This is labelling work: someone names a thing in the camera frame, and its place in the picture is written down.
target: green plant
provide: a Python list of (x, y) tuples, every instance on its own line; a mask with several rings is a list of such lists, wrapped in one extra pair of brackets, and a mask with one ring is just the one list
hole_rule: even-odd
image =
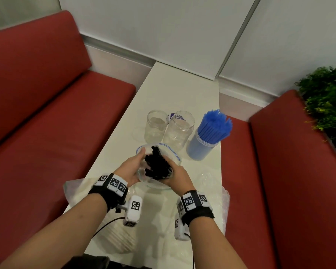
[(336, 147), (336, 67), (319, 67), (295, 83), (316, 119), (315, 129), (324, 131)]

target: red cushion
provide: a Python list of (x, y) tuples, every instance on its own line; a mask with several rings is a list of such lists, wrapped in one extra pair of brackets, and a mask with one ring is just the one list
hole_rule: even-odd
[(134, 94), (88, 71), (0, 146), (0, 262), (63, 213)]
[(225, 237), (248, 268), (277, 268), (249, 124), (231, 119), (231, 135), (221, 142), (222, 184), (230, 194)]
[(336, 154), (291, 90), (251, 126), (283, 269), (336, 268)]
[(0, 139), (90, 66), (68, 11), (0, 30)]

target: blue plastic container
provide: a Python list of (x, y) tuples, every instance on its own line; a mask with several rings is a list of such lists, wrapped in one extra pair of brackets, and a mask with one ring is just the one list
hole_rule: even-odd
[(202, 160), (218, 143), (211, 144), (203, 141), (198, 135), (198, 130), (196, 130), (191, 142), (187, 146), (187, 154), (194, 160)]

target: blue straw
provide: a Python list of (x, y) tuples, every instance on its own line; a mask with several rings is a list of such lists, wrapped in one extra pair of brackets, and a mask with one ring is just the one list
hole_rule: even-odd
[(226, 115), (217, 109), (204, 114), (197, 131), (203, 141), (215, 144), (228, 137), (232, 128), (233, 123), (231, 119), (227, 120)]

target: black cable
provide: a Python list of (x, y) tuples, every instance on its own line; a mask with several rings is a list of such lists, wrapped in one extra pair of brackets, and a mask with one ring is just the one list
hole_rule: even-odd
[(94, 236), (96, 236), (97, 235), (97, 233), (99, 233), (105, 226), (107, 226), (108, 224), (110, 224), (110, 223), (112, 223), (112, 222), (114, 222), (114, 221), (116, 221), (116, 220), (118, 220), (118, 219), (124, 219), (124, 217), (118, 217), (118, 218), (116, 218), (116, 219), (113, 219), (112, 221), (110, 221), (110, 222), (108, 222), (107, 224), (105, 224), (103, 227), (101, 227), (93, 236), (92, 236), (92, 238), (94, 237)]
[[(190, 239), (190, 236), (188, 235), (188, 233), (184, 232), (184, 235), (188, 236)], [(194, 269), (194, 256), (193, 256), (193, 269)]]

